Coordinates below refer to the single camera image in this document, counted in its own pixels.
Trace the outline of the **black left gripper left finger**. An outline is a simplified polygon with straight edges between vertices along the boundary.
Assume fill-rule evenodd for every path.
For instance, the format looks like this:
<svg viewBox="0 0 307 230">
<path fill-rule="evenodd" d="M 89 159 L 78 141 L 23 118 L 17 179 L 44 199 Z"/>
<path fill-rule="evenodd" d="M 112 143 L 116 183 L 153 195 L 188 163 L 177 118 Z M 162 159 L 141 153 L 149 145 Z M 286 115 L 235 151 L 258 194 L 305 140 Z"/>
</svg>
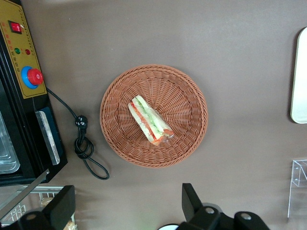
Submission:
<svg viewBox="0 0 307 230">
<path fill-rule="evenodd" d="M 76 209 L 75 187 L 64 186 L 41 211 L 31 211 L 2 230 L 62 230 Z"/>
</svg>

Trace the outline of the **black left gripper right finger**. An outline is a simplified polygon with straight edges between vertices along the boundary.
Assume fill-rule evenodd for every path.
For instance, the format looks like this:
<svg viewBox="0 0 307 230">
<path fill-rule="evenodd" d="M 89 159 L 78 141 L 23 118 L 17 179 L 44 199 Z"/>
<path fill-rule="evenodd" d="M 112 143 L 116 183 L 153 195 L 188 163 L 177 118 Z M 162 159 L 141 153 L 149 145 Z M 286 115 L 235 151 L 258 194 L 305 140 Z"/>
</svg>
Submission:
<svg viewBox="0 0 307 230">
<path fill-rule="evenodd" d="M 203 204 L 192 184 L 182 184 L 183 230 L 268 230 L 267 224 L 255 213 L 239 211 L 227 216 L 214 204 Z"/>
</svg>

